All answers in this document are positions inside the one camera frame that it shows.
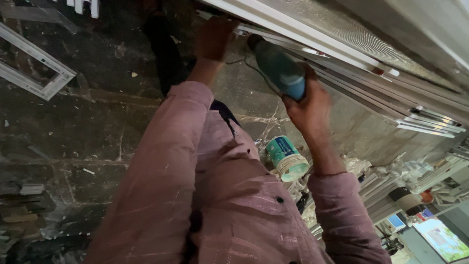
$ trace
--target mesh screen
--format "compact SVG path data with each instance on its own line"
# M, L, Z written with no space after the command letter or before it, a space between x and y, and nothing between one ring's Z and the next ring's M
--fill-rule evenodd
M260 2L353 47L384 64L407 71L434 83L454 87L405 54L378 38L355 19L320 0L259 0Z

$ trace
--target shirt sleeve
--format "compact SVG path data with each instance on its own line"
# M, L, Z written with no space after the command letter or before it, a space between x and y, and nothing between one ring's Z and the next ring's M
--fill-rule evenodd
M324 230L326 253L335 263L391 263L358 195L360 184L355 175L312 175L308 188L316 204L318 223Z
M150 121L85 263L180 263L197 146L213 102L198 82L173 86Z

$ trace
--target black cable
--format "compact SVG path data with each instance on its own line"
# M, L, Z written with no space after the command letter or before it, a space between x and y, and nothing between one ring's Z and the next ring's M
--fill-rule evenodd
M269 86L269 88L274 91L278 96L282 96L281 94L279 94L279 92L277 92L277 90L275 90L272 85L270 85L269 81L267 81L267 78L265 77L264 73L261 72L261 70L257 69L256 67L250 65L248 62L247 62L247 59L248 59L248 52L246 50L246 46L244 46L244 58L243 59L240 59L240 60L237 60L237 61L234 61L234 62L226 62L227 65L230 65L230 64L235 64L235 63L238 63L238 62L242 62L244 61L244 64L246 64L249 68L257 71L258 74L260 74L260 76L262 77L262 79L264 79L265 83L267 84L267 86Z

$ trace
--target left hand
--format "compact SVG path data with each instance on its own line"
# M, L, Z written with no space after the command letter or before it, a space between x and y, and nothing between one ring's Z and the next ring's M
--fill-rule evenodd
M210 18L197 36L197 58L223 62L228 44L234 39L233 31L238 25L239 21L229 21L227 16Z

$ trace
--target white profile strip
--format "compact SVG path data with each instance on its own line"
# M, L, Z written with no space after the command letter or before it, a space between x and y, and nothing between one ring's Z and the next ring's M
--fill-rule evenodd
M366 71L379 68L393 75L399 72L256 0L203 0L222 10L296 40Z

